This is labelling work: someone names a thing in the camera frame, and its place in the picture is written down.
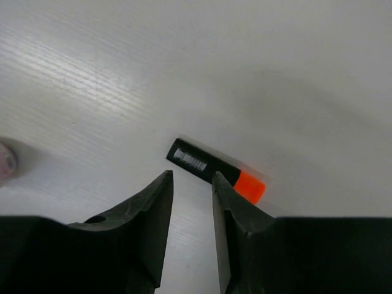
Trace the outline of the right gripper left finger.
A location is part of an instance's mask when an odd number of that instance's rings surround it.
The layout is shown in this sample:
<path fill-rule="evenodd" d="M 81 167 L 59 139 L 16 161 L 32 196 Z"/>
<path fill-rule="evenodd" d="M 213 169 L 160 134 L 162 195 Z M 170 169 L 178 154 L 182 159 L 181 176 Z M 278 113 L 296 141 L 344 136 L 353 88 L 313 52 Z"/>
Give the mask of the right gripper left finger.
<path fill-rule="evenodd" d="M 90 237 L 95 267 L 120 278 L 127 290 L 160 287 L 173 204 L 173 172 L 164 171 L 120 204 L 69 227 Z"/>

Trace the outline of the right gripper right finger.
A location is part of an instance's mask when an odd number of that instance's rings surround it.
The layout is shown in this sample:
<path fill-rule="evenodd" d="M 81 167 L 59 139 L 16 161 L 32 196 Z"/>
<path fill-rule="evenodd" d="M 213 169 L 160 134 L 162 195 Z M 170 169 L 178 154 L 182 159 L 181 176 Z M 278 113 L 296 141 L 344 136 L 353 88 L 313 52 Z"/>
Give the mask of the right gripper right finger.
<path fill-rule="evenodd" d="M 219 171 L 212 189 L 220 292 L 264 293 L 262 233 L 274 218 L 237 193 Z"/>

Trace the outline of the orange capped black highlighter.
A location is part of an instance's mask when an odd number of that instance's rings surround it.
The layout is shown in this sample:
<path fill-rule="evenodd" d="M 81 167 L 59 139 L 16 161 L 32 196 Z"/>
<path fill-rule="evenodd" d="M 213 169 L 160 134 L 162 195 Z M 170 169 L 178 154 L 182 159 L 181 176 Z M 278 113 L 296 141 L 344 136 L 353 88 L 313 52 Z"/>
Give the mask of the orange capped black highlighter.
<path fill-rule="evenodd" d="M 173 142 L 166 159 L 210 184 L 214 174 L 221 172 L 234 190 L 254 205 L 266 190 L 266 184 L 250 173 L 181 138 Z"/>

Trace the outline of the pink capped clear bottle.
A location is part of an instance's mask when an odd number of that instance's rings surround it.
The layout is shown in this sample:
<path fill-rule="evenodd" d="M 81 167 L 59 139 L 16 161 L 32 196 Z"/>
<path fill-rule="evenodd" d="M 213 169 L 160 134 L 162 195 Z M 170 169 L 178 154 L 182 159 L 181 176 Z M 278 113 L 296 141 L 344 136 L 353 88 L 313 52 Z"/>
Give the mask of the pink capped clear bottle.
<path fill-rule="evenodd" d="M 1 187 L 18 176 L 18 157 L 11 144 L 1 138 Z"/>

